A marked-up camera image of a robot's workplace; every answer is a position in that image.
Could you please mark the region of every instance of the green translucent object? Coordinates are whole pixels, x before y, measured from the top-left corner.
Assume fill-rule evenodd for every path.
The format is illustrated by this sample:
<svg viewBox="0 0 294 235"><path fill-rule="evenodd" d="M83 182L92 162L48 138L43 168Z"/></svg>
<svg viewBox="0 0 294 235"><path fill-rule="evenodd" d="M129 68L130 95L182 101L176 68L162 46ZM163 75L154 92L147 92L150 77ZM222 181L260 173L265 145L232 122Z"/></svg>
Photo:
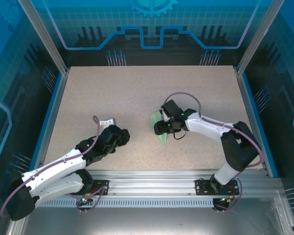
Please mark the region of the green translucent object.
<svg viewBox="0 0 294 235"><path fill-rule="evenodd" d="M155 132L154 130L155 124L161 120L163 120L163 118L160 111L157 111L150 115L150 125L151 125L151 130L153 131L153 133ZM164 133L163 135L159 135L157 136L157 138L162 142L163 145L166 145L167 133Z"/></svg>

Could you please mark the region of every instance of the speckled tabletop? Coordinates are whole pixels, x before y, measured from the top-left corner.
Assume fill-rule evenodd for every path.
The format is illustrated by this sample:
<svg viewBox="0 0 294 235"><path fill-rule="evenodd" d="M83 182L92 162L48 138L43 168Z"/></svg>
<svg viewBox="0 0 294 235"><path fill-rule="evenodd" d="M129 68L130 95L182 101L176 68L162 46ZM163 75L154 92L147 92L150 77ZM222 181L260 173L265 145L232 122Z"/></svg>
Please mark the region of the speckled tabletop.
<svg viewBox="0 0 294 235"><path fill-rule="evenodd" d="M196 96L206 117L249 124L232 66L72 67L45 164L94 136L92 116L97 115L100 120L115 117L121 129L129 130L131 139L87 169L219 168L225 161L220 143L188 132L179 141L169 135L163 146L152 133L150 114L177 91ZM198 108L185 95L173 99L184 110Z"/></svg>

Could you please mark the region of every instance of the enclosure wall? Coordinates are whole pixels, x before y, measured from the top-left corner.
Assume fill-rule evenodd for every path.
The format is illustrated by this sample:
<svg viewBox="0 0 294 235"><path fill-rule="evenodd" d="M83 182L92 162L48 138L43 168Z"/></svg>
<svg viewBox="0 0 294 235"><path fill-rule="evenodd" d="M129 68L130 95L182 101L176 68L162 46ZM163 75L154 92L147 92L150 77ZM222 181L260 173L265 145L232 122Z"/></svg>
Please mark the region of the enclosure wall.
<svg viewBox="0 0 294 235"><path fill-rule="evenodd" d="M294 0L285 0L245 74L277 173L294 188Z"/></svg>
<svg viewBox="0 0 294 235"><path fill-rule="evenodd" d="M0 191L28 170L58 75L17 1L0 1ZM8 221L0 217L0 234Z"/></svg>
<svg viewBox="0 0 294 235"><path fill-rule="evenodd" d="M68 66L238 65L271 0L34 0Z"/></svg>

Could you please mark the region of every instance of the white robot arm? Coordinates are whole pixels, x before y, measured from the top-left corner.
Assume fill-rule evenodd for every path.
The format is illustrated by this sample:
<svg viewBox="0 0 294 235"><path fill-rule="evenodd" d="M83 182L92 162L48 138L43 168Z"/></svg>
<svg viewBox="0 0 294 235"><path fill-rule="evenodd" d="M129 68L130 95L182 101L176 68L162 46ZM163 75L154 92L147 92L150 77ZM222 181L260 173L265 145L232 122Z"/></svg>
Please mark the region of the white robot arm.
<svg viewBox="0 0 294 235"><path fill-rule="evenodd" d="M201 133L222 144L226 162L210 179L211 187L216 192L243 171L259 154L252 143L257 147L258 144L243 122L224 123L204 117L192 109L183 111L173 100L166 102L161 107L160 113L163 115L163 120L154 125L156 135L174 134L183 129Z"/></svg>
<svg viewBox="0 0 294 235"><path fill-rule="evenodd" d="M10 174L1 214L6 207L12 220L29 215L39 204L65 194L85 195L93 190L93 178L85 170L88 165L114 153L130 139L128 130L116 126L114 118L100 122L102 133L81 141L59 159L24 174Z"/></svg>

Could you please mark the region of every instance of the vent slot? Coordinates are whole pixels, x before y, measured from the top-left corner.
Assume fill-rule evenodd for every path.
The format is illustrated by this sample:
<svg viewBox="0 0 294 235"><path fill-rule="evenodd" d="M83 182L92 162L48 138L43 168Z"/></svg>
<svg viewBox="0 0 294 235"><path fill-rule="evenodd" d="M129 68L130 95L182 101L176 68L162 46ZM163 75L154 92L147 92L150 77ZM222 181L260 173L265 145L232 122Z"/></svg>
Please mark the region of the vent slot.
<svg viewBox="0 0 294 235"><path fill-rule="evenodd" d="M39 207L74 208L76 199L58 198L47 201ZM97 205L101 208L211 208L213 207L212 198L101 198Z"/></svg>

